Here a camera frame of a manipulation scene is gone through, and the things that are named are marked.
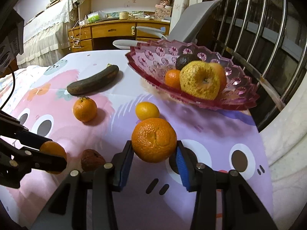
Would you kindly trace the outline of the large wrinkled orange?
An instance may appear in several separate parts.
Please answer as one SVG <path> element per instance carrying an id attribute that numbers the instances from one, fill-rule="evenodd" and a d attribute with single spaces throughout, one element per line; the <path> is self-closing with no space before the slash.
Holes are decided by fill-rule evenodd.
<path id="1" fill-rule="evenodd" d="M 168 121 L 149 118 L 139 122 L 131 136 L 135 154 L 147 163 L 160 163 L 175 151 L 177 135 Z"/>

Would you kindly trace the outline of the mandarin with stem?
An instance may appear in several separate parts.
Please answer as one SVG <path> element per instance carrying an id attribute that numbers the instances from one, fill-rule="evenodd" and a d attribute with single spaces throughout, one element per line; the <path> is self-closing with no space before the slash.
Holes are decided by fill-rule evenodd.
<path id="1" fill-rule="evenodd" d="M 79 97 L 73 106 L 74 117 L 81 122 L 89 122 L 97 114 L 97 104 L 89 97 Z"/>

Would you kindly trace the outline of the small yellow orange back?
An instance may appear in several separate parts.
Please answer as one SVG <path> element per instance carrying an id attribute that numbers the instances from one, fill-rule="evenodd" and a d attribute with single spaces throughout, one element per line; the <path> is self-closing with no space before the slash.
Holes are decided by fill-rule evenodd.
<path id="1" fill-rule="evenodd" d="M 135 107 L 135 114 L 141 121 L 149 118 L 159 118 L 160 111 L 156 105 L 151 102 L 140 102 Z"/>

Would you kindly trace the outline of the blackened banana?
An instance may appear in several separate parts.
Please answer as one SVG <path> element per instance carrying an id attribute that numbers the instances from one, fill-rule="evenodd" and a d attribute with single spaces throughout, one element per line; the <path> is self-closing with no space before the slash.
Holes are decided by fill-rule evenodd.
<path id="1" fill-rule="evenodd" d="M 90 94 L 109 85 L 119 73 L 117 65 L 108 64 L 101 72 L 83 80 L 75 81 L 67 86 L 67 92 L 72 96 Z"/>

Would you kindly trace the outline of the yellow pear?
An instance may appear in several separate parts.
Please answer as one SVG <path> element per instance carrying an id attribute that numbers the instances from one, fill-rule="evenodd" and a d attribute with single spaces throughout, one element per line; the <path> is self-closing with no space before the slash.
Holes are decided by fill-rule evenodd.
<path id="1" fill-rule="evenodd" d="M 181 90 L 204 100 L 214 100 L 219 93 L 220 80 L 207 62 L 192 61 L 180 71 Z"/>

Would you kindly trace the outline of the red apple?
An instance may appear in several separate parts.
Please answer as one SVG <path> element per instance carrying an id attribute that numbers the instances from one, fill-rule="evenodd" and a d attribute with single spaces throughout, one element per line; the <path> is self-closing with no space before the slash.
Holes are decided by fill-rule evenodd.
<path id="1" fill-rule="evenodd" d="M 219 63 L 215 63 L 215 62 L 210 62 L 209 65 L 216 71 L 219 80 L 220 80 L 220 89 L 219 89 L 219 93 L 221 93 L 227 84 L 227 79 L 226 79 L 226 75 L 224 72 L 224 68 L 222 67 L 222 65 L 220 65 Z"/>

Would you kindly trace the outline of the dark avocado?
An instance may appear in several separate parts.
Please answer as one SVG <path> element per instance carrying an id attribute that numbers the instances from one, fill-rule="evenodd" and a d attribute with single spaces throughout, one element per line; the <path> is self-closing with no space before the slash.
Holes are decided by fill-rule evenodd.
<path id="1" fill-rule="evenodd" d="M 194 54 L 182 54 L 176 59 L 175 67 L 177 70 L 181 70 L 183 67 L 185 67 L 187 64 L 189 64 L 192 61 L 199 61 L 197 55 Z"/>

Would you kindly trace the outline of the red lychee centre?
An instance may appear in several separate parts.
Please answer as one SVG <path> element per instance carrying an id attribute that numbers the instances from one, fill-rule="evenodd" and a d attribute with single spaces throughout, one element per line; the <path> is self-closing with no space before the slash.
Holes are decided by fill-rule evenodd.
<path id="1" fill-rule="evenodd" d="M 94 149 L 86 149 L 82 152 L 81 167 L 84 172 L 95 171 L 105 163 L 105 159 Z"/>

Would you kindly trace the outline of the lace covered piano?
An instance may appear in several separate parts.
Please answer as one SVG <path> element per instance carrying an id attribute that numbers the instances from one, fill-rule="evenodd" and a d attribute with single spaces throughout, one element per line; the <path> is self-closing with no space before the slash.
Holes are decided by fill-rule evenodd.
<path id="1" fill-rule="evenodd" d="M 23 28 L 23 54 L 16 57 L 19 69 L 29 65 L 48 67 L 67 55 L 69 30 L 77 20 L 73 0 L 62 0 L 27 23 Z"/>

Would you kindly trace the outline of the pastel patterned blanket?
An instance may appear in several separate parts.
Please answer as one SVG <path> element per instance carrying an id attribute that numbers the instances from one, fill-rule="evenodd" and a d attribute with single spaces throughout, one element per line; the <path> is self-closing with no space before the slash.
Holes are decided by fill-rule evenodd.
<path id="1" fill-rule="evenodd" d="M 41 77 L 48 67 L 41 67 L 39 65 L 29 65 L 26 68 L 14 71 L 15 75 L 15 89 L 29 88 L 39 77 Z M 13 77 L 8 74 L 1 78 L 1 99 L 8 96 L 12 91 Z"/>

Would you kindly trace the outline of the wooden desk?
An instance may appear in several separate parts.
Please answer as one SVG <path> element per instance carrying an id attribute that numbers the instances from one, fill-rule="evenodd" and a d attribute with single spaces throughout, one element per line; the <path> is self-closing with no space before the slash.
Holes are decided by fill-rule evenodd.
<path id="1" fill-rule="evenodd" d="M 164 36 L 169 34 L 170 23 L 162 20 L 127 19 L 106 20 L 68 30 L 70 50 L 72 52 L 115 49 L 113 42 L 118 39 L 139 40 L 147 42 L 158 40 L 159 37 L 139 29 L 140 26 L 162 31 Z"/>

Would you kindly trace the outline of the white floral curtain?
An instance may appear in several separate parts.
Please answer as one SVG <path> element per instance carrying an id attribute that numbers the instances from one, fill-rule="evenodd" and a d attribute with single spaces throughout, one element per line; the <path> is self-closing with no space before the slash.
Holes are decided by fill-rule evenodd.
<path id="1" fill-rule="evenodd" d="M 289 229 L 306 204 L 306 91 L 260 133 L 273 183 L 273 219 Z"/>

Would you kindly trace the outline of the pink glass fruit bowl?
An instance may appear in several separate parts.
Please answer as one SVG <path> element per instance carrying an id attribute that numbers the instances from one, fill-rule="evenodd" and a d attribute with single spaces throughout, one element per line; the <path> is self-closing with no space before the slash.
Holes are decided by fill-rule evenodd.
<path id="1" fill-rule="evenodd" d="M 256 106 L 251 78 L 232 60 L 204 46 L 177 40 L 138 43 L 128 65 L 158 92 L 212 110 L 244 111 Z"/>

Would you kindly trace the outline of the grey office chair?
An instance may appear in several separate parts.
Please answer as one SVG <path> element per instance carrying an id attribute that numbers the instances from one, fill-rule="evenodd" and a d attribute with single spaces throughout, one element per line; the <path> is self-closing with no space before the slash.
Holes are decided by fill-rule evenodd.
<path id="1" fill-rule="evenodd" d="M 194 43 L 198 32 L 221 2 L 222 0 L 206 0 L 205 2 L 190 5 L 181 14 L 168 36 L 162 35 L 162 31 L 158 29 L 146 26 L 138 26 L 137 28 L 145 30 L 149 34 L 157 35 L 159 39 L 156 43 L 161 43 L 164 40 Z"/>

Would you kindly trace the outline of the metal window bars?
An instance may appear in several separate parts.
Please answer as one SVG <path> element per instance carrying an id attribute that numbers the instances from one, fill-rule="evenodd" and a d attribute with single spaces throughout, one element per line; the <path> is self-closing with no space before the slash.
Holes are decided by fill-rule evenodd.
<path id="1" fill-rule="evenodd" d="M 263 130 L 306 75 L 306 25 L 289 0 L 222 0 L 197 42 L 232 59 L 257 86 L 251 115 Z"/>

